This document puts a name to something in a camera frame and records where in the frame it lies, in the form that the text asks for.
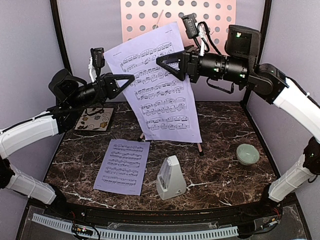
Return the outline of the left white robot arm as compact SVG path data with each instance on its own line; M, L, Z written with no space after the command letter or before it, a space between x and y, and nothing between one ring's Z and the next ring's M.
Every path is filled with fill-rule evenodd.
M51 205L60 218L71 213L61 191L17 169L8 160L16 151L44 138L71 130L88 106L114 99L135 77L132 74L103 74L94 82L73 76L67 69L58 71L48 87L58 100L57 105L39 115L0 131L0 187Z

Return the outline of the pink music stand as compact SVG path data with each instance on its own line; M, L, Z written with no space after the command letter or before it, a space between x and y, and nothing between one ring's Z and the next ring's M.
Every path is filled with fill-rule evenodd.
M187 11L209 17L205 8L214 9L213 1L206 0L123 0L121 6L121 25L123 43L139 37L147 32L176 22L182 43L186 35L182 32L179 17Z

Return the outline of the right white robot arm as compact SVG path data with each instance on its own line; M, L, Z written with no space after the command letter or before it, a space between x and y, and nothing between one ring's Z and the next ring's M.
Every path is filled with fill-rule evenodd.
M298 121L312 137L298 161L276 181L264 188L255 213L266 217L288 194L305 181L320 174L320 106L292 78L275 66L258 64L261 33L230 25L224 46L226 55L206 53L200 56L192 47L156 59L157 65L180 81L199 77L229 81L240 89L250 87L259 97L275 105Z

